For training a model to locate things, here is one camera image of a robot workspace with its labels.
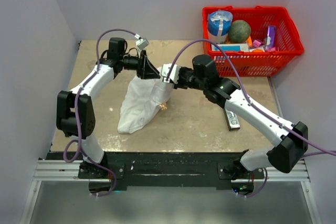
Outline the white t-shirt garment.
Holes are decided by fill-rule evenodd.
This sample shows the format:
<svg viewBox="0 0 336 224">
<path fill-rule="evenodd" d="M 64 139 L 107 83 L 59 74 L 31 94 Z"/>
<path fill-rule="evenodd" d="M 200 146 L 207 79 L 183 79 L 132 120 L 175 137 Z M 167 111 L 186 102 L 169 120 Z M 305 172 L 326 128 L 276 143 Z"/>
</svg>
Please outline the white t-shirt garment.
<svg viewBox="0 0 336 224">
<path fill-rule="evenodd" d="M 135 76 L 128 85 L 120 109 L 118 133 L 131 134 L 146 126 L 159 112 L 159 105 L 167 103 L 173 83 L 160 79 L 142 80 Z"/>
</svg>

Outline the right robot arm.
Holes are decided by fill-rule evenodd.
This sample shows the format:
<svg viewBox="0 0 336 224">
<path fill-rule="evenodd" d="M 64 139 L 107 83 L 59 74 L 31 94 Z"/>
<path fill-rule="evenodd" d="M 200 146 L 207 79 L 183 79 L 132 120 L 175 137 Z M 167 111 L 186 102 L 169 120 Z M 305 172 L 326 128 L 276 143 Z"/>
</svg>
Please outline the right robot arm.
<svg viewBox="0 0 336 224">
<path fill-rule="evenodd" d="M 240 158 L 225 166 L 232 179 L 246 178 L 258 168 L 274 167 L 289 173 L 308 149 L 301 137 L 308 135 L 302 122 L 293 124 L 252 98 L 245 98 L 242 87 L 229 78 L 220 77 L 214 60 L 208 55 L 198 55 L 192 68 L 172 65 L 167 74 L 174 88 L 203 91 L 205 97 L 221 108 L 231 111 L 262 133 L 271 143 L 264 150 L 243 151 Z"/>
</svg>

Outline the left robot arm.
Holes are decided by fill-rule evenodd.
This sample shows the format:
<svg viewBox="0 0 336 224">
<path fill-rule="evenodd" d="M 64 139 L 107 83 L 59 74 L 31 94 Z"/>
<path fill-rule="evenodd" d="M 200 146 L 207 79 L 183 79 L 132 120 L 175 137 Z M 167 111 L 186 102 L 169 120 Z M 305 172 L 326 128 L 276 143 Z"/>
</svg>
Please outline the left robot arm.
<svg viewBox="0 0 336 224">
<path fill-rule="evenodd" d="M 149 42 L 139 37 L 135 43 L 137 55 L 127 52 L 127 42 L 123 38 L 112 37 L 108 49 L 97 55 L 97 62 L 92 72 L 70 91 L 60 91 L 57 95 L 56 127 L 63 131 L 65 137 L 77 142 L 73 158 L 64 156 L 67 163 L 76 160 L 79 154 L 85 161 L 92 163 L 90 171 L 97 178 L 108 174 L 109 165 L 103 162 L 104 150 L 98 144 L 93 131 L 96 118 L 93 101 L 100 91 L 122 70 L 134 70 L 142 80 L 159 79 L 159 71 L 149 61 L 145 48 Z"/>
</svg>

